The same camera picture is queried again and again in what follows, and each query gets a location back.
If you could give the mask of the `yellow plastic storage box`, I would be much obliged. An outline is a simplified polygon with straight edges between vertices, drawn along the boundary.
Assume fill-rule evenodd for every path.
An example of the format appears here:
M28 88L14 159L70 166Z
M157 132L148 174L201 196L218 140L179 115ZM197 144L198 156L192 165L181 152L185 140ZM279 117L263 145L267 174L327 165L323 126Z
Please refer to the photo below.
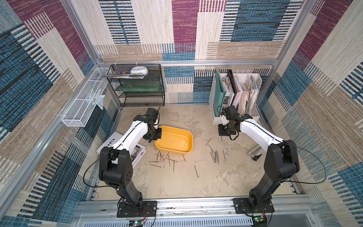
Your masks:
M190 131L171 126L160 126L162 136L155 141L159 151L188 154L193 149L193 135Z

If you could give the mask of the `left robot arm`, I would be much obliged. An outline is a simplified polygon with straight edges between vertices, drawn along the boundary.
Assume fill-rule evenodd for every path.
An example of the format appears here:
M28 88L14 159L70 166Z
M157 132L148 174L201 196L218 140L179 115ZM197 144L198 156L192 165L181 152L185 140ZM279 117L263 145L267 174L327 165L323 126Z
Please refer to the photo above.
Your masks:
M148 142L161 139L162 129L157 126L159 118L158 110L148 108L144 115L137 115L133 119L130 128L121 139L100 151L99 179L114 188L121 197L119 208L127 208L133 212L144 210L142 193L132 182L131 152L141 139Z

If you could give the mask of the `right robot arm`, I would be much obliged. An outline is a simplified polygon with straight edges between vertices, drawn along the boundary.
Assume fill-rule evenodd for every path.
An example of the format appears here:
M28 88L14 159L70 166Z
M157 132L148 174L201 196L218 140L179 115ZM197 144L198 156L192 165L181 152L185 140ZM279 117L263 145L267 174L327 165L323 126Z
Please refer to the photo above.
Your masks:
M260 126L250 115L240 114L234 106L222 107L223 123L218 125L219 136L239 136L244 133L252 138L265 152L264 175L249 192L247 207L258 212L271 203L273 193L284 180L300 170L296 144L284 140Z

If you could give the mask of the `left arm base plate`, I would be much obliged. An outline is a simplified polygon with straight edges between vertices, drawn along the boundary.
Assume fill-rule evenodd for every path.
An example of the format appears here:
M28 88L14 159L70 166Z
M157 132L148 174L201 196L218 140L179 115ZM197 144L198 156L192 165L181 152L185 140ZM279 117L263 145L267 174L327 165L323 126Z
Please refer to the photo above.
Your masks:
M118 218L155 217L157 213L157 201L143 201L141 206L131 205L125 201L117 205Z

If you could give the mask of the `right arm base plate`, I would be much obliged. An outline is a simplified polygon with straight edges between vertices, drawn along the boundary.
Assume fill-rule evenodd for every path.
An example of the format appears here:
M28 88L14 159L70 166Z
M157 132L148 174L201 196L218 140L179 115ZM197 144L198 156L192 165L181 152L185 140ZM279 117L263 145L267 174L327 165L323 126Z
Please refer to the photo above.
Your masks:
M250 197L233 198L236 214L274 213L272 201L256 201Z

